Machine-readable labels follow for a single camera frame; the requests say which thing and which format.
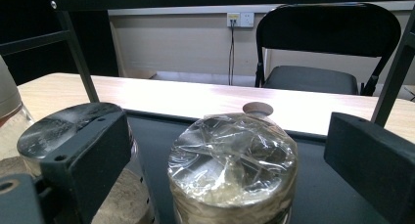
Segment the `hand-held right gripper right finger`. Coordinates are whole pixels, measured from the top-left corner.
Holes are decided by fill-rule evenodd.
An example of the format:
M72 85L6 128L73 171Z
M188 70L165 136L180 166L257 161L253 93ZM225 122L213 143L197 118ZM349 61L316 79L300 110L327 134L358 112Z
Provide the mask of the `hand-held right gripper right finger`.
M366 119L334 112L325 161L391 224L415 224L415 144Z

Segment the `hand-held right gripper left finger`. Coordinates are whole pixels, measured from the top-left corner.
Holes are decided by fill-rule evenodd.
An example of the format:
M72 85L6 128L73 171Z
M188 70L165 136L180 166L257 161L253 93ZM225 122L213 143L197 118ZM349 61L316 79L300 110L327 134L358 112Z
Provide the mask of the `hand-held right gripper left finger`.
M124 112L100 116L40 162L61 208L57 224L90 224L122 169L131 144Z

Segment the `white lid glass jar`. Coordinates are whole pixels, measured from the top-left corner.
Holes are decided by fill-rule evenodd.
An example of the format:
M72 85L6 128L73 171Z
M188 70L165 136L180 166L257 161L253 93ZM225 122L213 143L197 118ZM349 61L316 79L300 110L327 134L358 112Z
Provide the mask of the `white lid glass jar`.
M18 140L33 123L17 84L0 56L0 160L19 154Z

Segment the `shiny metal tin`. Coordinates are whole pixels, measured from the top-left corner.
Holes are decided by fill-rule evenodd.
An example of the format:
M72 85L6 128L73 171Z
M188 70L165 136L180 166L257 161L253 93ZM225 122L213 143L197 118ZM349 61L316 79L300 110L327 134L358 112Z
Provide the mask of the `shiny metal tin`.
M297 143L263 115L206 116L173 143L167 176L179 224L288 224Z

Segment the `black folding chair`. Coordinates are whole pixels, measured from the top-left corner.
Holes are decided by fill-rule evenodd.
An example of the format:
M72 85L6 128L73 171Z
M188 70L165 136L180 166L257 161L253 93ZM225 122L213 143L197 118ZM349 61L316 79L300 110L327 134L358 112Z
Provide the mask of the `black folding chair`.
M395 15L370 3L289 4L260 20L256 87L371 96L401 36ZM278 66L264 73L264 49L377 58L368 80L318 67Z

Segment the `white wall socket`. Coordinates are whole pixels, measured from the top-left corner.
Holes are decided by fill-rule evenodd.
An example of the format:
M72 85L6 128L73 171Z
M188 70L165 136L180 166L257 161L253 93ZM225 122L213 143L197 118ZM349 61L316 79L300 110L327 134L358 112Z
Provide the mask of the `white wall socket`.
M226 23L228 27L252 28L254 26L254 13L228 13Z

